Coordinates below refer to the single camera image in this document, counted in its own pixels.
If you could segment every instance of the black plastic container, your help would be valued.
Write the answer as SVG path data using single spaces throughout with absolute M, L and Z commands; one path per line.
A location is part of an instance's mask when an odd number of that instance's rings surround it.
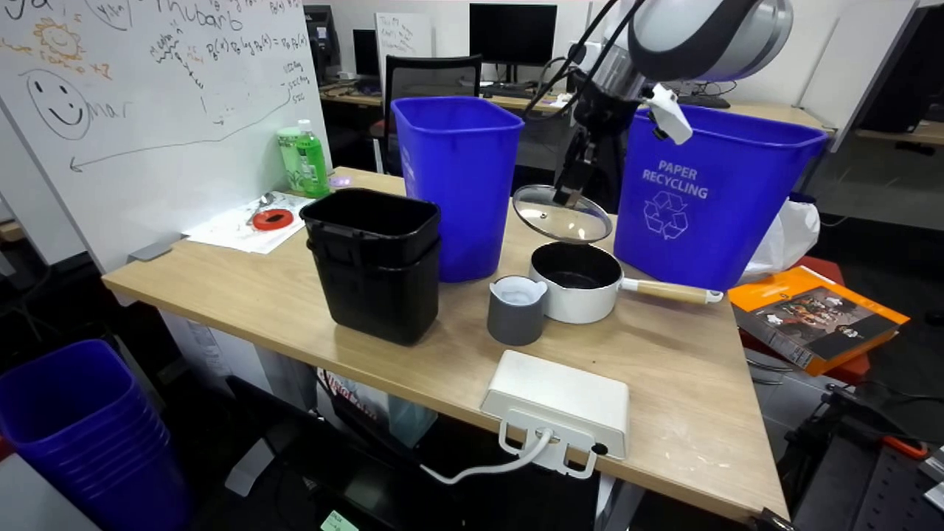
M 439 209 L 339 188 L 302 209 L 330 318 L 412 346 L 439 312 Z

